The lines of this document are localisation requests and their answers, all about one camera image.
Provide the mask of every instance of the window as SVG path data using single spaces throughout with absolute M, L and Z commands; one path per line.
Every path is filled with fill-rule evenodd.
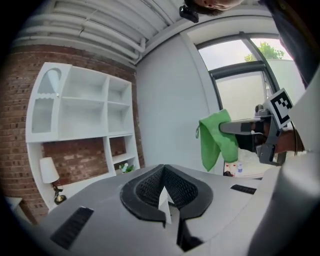
M 255 107 L 279 88 L 286 89 L 293 104 L 298 101 L 305 87 L 279 39 L 250 39 L 249 35 L 240 33 L 226 40 L 229 41 L 219 39 L 213 45 L 202 44 L 205 48 L 199 53 L 218 92 L 220 106 L 228 110 L 233 121 L 254 118 Z M 225 164 L 224 171 L 234 175 L 241 163 L 243 176 L 257 178 L 272 167 L 260 163 L 257 155 L 247 150 L 239 149 L 238 156 L 238 162 Z

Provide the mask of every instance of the white cabinet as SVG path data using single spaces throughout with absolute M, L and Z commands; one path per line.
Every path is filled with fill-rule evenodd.
M 126 153 L 113 157 L 110 139 L 114 137 L 124 137 Z M 69 64 L 44 63 L 29 100 L 25 139 L 35 183 L 50 210 L 56 205 L 51 186 L 41 180 L 41 143 L 87 138 L 103 138 L 109 173 L 64 185 L 67 198 L 92 182 L 115 176 L 115 165 L 123 161 L 140 168 L 131 83 Z

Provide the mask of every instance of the table lamp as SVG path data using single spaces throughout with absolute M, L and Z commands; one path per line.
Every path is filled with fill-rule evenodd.
M 40 171 L 42 176 L 42 181 L 45 184 L 52 183 L 54 190 L 54 202 L 56 205 L 61 204 L 63 201 L 67 200 L 65 195 L 59 195 L 59 192 L 62 192 L 63 189 L 58 188 L 53 183 L 59 180 L 59 174 L 56 170 L 54 161 L 51 157 L 44 157 L 40 159 Z

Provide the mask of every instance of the green towel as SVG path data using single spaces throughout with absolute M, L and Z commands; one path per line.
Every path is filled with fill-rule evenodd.
M 231 118 L 226 109 L 199 121 L 196 137 L 198 138 L 200 130 L 202 164 L 208 172 L 215 166 L 220 152 L 226 163 L 238 161 L 236 136 L 219 130 L 221 123 L 230 121 Z

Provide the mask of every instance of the hair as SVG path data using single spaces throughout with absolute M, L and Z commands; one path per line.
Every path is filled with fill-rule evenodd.
M 190 8 L 191 11 L 198 13 L 198 14 L 204 14 L 209 16 L 217 16 L 223 13 L 222 10 L 218 9 L 210 9 L 203 6 L 200 6 L 194 2 L 194 0 L 184 0 L 184 3 L 186 6 Z

